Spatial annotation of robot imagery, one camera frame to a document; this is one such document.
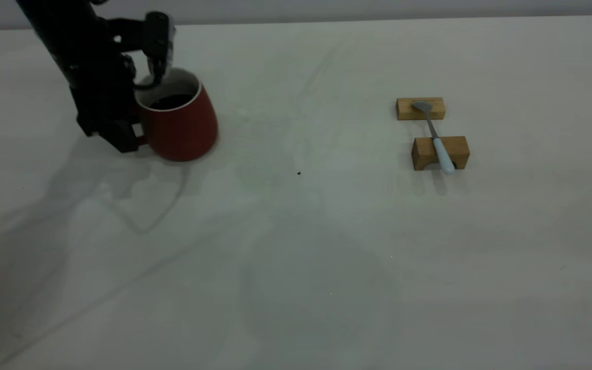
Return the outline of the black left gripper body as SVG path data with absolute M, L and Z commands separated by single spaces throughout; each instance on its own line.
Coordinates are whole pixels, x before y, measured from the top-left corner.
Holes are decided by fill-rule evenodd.
M 77 109 L 76 121 L 86 136 L 103 120 L 135 119 L 132 57 L 121 53 L 68 52 L 67 80 Z

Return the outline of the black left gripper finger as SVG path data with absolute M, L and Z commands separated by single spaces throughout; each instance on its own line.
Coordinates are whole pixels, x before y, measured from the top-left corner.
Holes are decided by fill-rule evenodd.
M 96 124 L 96 133 L 122 154 L 136 152 L 141 136 L 136 135 L 134 126 L 139 123 L 139 119 L 103 120 Z

